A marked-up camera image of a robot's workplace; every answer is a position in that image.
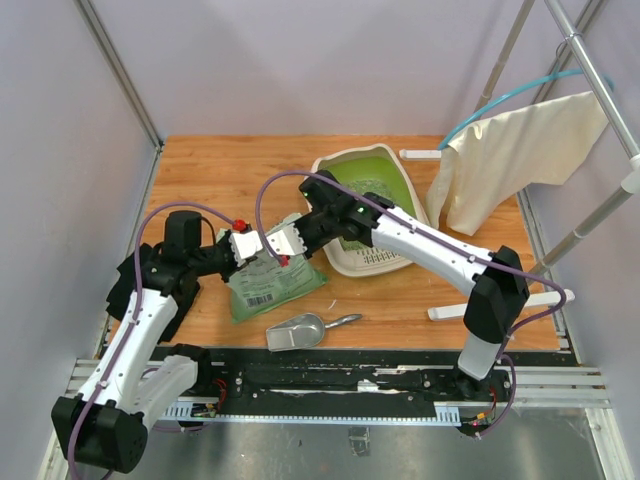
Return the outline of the green cat litter bag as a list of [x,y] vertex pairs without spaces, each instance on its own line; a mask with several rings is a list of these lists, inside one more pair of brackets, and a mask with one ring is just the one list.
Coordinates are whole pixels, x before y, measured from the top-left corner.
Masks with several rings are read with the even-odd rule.
[[231,322],[238,324],[305,296],[328,282],[304,256],[281,266],[268,253],[234,273],[226,283],[231,290]]

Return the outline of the metal litter scoop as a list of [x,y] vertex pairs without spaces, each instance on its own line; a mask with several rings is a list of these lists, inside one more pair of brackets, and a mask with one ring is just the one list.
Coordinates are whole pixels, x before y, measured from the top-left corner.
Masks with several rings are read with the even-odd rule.
[[362,317],[362,314],[350,314],[325,323],[312,313],[297,315],[266,330],[267,348],[270,352],[312,348],[323,341],[327,330],[355,322]]

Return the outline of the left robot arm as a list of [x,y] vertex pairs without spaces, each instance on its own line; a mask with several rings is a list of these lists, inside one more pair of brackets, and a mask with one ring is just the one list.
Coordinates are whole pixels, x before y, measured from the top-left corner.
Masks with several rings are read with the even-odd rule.
[[205,213],[245,229],[219,211],[194,202],[164,205],[169,216],[159,248],[140,243],[120,266],[108,296],[120,327],[98,366],[72,397],[56,400],[51,418],[73,479],[79,465],[107,474],[129,473],[139,463],[150,431],[184,392],[200,396],[214,383],[209,353],[178,345],[161,366],[144,371],[168,328],[193,305],[201,276],[229,277],[237,263],[228,241],[201,244]]

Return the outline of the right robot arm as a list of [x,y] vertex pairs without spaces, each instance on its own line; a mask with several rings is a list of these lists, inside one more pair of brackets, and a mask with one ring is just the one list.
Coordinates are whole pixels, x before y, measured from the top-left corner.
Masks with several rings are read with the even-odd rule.
[[467,245],[419,222],[391,200],[357,194],[328,171],[307,177],[299,191],[311,211],[295,222],[305,255],[342,238],[395,253],[445,279],[468,296],[468,331],[453,375],[455,392],[474,400],[489,387],[488,374],[508,330],[529,298],[519,255]]

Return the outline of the cream fabric bag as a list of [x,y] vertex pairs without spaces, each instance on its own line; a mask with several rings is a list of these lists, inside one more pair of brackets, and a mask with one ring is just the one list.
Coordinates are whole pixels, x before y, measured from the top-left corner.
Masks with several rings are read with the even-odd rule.
[[472,122],[445,142],[426,194],[429,224],[472,236],[530,184],[563,185],[608,125],[593,92],[572,94]]

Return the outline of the white metal drying rack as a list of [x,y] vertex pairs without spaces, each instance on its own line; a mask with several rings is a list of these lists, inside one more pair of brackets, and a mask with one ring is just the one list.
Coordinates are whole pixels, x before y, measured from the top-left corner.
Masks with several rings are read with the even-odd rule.
[[[548,1],[545,6],[563,36],[560,48],[570,50],[577,69],[564,71],[554,65],[546,76],[497,99],[491,97],[532,8],[531,2],[523,2],[474,113],[438,145],[441,166],[426,195],[427,218],[433,226],[444,217],[454,230],[473,234],[500,202],[517,191],[532,183],[563,184],[587,158],[604,129],[611,127],[627,150],[632,172],[614,194],[538,261],[531,271],[536,278],[639,191],[639,144],[613,99],[613,84],[594,65],[581,31],[562,3]],[[571,74],[583,76],[589,92],[485,116],[521,93]]]

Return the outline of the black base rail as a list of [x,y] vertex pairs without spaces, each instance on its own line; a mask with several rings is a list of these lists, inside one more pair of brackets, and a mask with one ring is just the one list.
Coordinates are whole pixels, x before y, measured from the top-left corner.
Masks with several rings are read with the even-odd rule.
[[163,420],[196,428],[207,421],[431,420],[439,403],[474,412],[508,400],[507,366],[488,378],[455,372],[455,351],[212,348],[211,383],[169,407]]

